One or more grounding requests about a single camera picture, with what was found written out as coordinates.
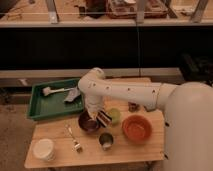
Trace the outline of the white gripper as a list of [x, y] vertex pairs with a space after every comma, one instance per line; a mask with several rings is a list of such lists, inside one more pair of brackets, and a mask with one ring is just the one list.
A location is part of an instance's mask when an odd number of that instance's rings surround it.
[[93, 120], [96, 120], [98, 115], [97, 111], [103, 109], [103, 98], [99, 96], [87, 96], [85, 98], [85, 105], [89, 116]]

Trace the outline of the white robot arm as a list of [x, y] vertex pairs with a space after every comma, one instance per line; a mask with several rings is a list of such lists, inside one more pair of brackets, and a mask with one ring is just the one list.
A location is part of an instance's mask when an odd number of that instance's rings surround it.
[[116, 82], [93, 68], [80, 78], [90, 115], [110, 96], [161, 110], [167, 125], [164, 171], [213, 171], [213, 87], [200, 82], [181, 85], [156, 82]]

